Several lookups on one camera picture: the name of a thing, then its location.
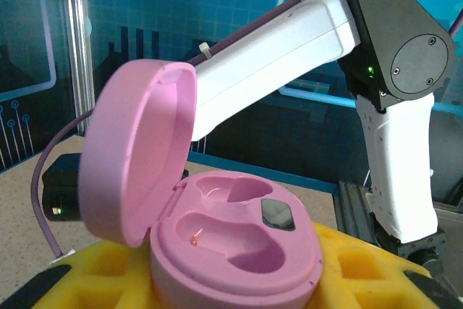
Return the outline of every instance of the white plastic housing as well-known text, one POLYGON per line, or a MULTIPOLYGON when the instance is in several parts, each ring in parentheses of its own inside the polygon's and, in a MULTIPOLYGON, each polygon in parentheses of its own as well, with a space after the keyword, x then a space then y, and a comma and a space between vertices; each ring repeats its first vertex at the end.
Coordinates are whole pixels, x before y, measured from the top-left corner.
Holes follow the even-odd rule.
POLYGON ((373 193, 368 203, 380 225, 402 243, 437 232, 438 220, 430 189, 430 94, 376 111, 358 96, 373 193))
POLYGON ((196 66, 192 141, 360 43, 346 0, 304 0, 196 66))

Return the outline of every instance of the metal frame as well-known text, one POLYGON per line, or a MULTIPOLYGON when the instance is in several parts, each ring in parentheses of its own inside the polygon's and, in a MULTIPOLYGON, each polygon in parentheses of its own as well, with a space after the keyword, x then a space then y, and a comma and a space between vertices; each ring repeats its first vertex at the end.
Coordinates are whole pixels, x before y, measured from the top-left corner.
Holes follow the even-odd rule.
MULTIPOLYGON (((64 0, 64 8, 66 11, 75 112, 76 116, 80 116, 95 106, 88 3, 87 0, 64 0)), ((85 133, 88 122, 89 120, 86 119, 78 126, 80 135, 85 133)))

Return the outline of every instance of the yellow foam block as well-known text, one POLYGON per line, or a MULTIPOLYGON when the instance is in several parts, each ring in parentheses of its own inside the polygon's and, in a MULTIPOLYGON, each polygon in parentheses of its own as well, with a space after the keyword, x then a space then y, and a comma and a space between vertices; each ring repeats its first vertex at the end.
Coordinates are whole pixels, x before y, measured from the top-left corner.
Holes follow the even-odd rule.
MULTIPOLYGON (((437 308, 403 271, 430 276, 421 266, 320 224, 315 224, 324 271, 307 309, 437 308)), ((53 266, 64 276, 35 309, 162 309, 150 277, 149 249, 98 242, 53 266)))

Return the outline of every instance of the pink earbud case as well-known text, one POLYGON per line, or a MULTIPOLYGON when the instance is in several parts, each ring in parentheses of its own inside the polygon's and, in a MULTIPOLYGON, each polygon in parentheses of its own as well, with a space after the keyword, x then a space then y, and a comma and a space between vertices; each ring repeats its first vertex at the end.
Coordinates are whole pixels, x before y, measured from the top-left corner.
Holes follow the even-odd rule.
POLYGON ((97 237, 149 240, 162 308, 304 308, 323 268, 305 207, 282 186, 214 171, 180 181, 196 107, 195 68, 126 63, 98 99, 79 203, 97 237))

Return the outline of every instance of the table surface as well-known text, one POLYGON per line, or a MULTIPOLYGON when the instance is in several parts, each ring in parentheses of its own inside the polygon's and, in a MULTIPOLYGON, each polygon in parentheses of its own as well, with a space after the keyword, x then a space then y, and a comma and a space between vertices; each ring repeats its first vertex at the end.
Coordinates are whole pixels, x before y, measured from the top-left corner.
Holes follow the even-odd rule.
MULTIPOLYGON (((63 153, 82 151, 83 137, 74 136, 58 144, 49 156, 48 168, 63 153)), ((0 174, 0 302, 21 287, 54 259, 35 220, 30 203, 30 181, 39 155, 0 174)), ((217 170, 187 162, 190 175, 217 170)), ((313 221, 336 228, 332 196, 328 193, 281 184, 304 204, 313 221)), ((50 222, 64 253, 81 250, 98 240, 82 222, 50 222)))

